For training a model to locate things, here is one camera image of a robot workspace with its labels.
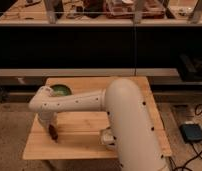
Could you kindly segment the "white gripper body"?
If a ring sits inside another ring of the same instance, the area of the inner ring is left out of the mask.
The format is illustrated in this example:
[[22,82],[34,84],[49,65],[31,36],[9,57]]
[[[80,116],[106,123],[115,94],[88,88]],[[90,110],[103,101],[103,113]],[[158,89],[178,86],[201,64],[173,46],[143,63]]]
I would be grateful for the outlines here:
[[57,114],[55,112],[40,112],[38,121],[44,130],[49,132],[57,127]]

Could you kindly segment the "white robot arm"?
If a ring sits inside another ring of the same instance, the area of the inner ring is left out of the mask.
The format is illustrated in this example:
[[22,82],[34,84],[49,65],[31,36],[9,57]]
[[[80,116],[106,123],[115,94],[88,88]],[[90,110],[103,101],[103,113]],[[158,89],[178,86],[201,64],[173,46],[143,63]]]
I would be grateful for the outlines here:
[[113,80],[105,89],[53,96],[42,86],[29,102],[39,119],[49,124],[56,112],[104,111],[107,113],[121,171],[170,171],[151,121],[148,104],[137,83]]

